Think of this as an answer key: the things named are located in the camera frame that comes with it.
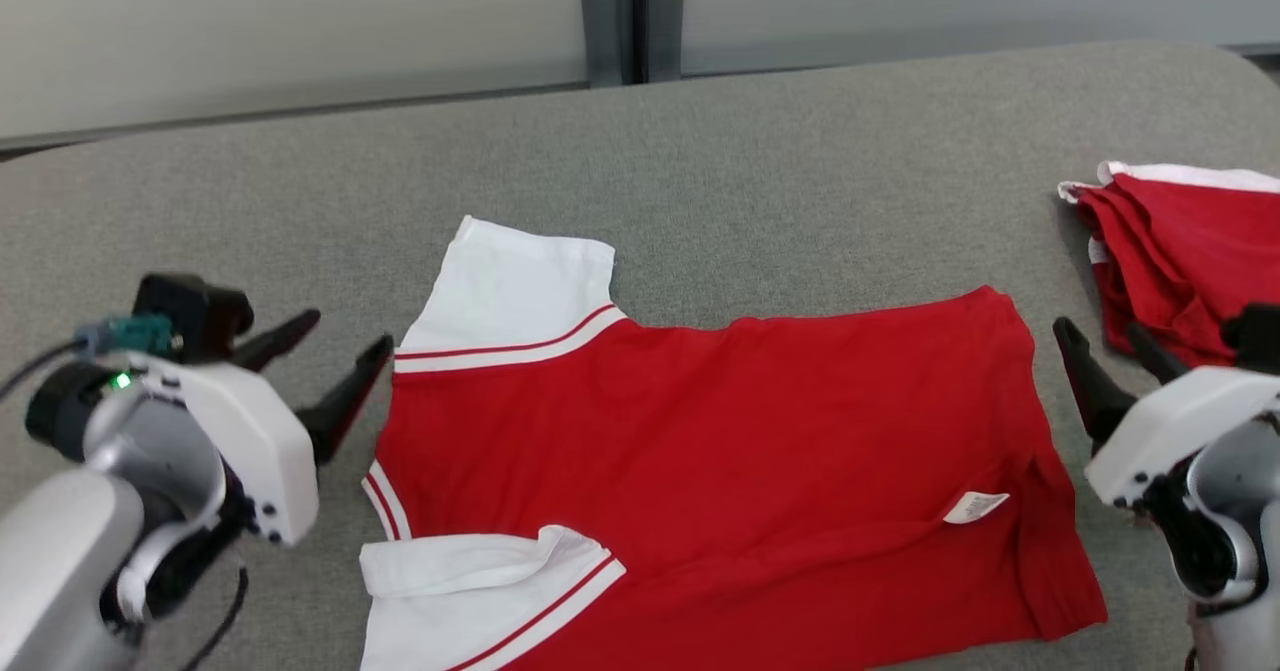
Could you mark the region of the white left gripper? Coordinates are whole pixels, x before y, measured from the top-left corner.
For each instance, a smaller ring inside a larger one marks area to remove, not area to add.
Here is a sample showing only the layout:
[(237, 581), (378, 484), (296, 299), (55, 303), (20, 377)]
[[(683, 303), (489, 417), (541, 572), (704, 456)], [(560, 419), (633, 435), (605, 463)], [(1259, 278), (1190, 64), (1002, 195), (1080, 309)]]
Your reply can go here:
[(306, 309), (237, 346), (237, 368), (128, 355), (140, 374), (93, 407), (86, 465), (165, 496), (189, 522), (212, 521), (237, 480), (255, 502), (260, 534), (297, 546), (317, 517), (316, 466), (333, 461), (396, 350), (393, 336), (376, 338), (329, 392), (293, 415), (255, 373), (291, 353), (320, 318)]

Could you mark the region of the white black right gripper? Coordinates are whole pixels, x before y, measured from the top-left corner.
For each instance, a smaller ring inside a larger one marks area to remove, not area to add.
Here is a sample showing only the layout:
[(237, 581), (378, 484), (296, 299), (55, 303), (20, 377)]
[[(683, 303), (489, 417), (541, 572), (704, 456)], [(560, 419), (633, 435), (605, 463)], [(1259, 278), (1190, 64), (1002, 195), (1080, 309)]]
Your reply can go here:
[(1165, 348), (1147, 327), (1130, 323), (1126, 338), (1140, 366), (1161, 387), (1137, 398), (1124, 391), (1091, 353), (1091, 343), (1070, 318), (1056, 318), (1053, 338), (1091, 451), (1085, 480), (1106, 505), (1138, 502), (1158, 475), (1184, 460), (1240, 455), (1274, 428), (1279, 379), (1236, 368), (1196, 368)]

